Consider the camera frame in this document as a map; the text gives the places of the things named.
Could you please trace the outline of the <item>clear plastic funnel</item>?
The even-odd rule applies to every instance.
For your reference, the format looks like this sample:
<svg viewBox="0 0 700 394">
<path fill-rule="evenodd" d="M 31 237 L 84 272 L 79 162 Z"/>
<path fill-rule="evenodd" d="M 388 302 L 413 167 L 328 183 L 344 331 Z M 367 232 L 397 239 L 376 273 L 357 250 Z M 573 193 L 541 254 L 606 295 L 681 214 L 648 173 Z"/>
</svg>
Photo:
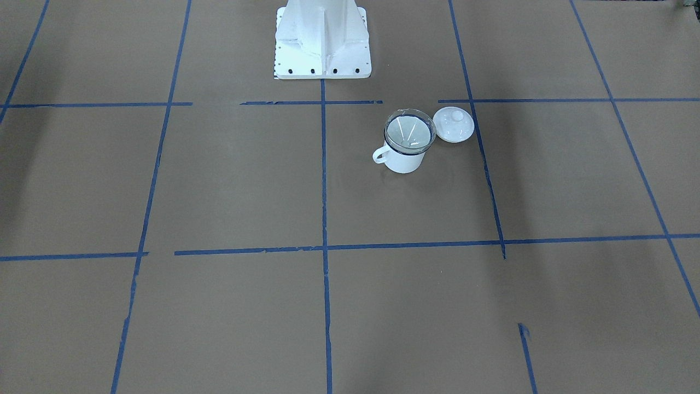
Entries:
<svg viewBox="0 0 700 394">
<path fill-rule="evenodd" d="M 420 155 L 427 152 L 435 141 L 435 123 L 419 110 L 400 109 L 385 122 L 383 138 L 400 154 Z"/>
</svg>

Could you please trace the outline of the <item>white enamel mug blue rim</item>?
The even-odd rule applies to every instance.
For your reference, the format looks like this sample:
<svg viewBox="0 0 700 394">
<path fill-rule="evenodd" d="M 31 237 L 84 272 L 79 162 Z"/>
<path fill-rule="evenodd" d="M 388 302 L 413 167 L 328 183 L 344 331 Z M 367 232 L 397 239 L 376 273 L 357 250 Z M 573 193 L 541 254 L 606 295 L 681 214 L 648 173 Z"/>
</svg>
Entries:
<svg viewBox="0 0 700 394">
<path fill-rule="evenodd" d="M 420 167 L 425 153 L 420 155 L 400 154 L 387 145 L 383 138 L 383 146 L 372 153 L 372 159 L 375 164 L 383 164 L 393 172 L 405 174 Z"/>
</svg>

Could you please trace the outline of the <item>white ceramic lid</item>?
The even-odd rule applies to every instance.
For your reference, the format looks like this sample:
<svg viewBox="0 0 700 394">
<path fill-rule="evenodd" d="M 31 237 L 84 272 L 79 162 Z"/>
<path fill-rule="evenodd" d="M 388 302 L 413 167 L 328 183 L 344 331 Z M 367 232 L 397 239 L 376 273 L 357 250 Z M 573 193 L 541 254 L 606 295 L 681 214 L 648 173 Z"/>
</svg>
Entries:
<svg viewBox="0 0 700 394">
<path fill-rule="evenodd" d="M 475 132 L 472 115 L 459 107 L 448 106 L 439 109 L 432 116 L 438 137 L 445 142 L 457 144 L 468 140 Z"/>
</svg>

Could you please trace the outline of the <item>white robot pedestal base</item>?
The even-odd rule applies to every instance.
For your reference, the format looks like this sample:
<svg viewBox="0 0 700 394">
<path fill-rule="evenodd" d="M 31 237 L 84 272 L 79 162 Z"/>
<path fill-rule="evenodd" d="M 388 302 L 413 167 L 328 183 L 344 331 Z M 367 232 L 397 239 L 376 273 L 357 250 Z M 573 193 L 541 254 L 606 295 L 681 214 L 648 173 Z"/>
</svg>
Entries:
<svg viewBox="0 0 700 394">
<path fill-rule="evenodd" d="M 368 78 L 365 8 L 355 1 L 288 1 L 277 9 L 273 76 L 280 80 Z"/>
</svg>

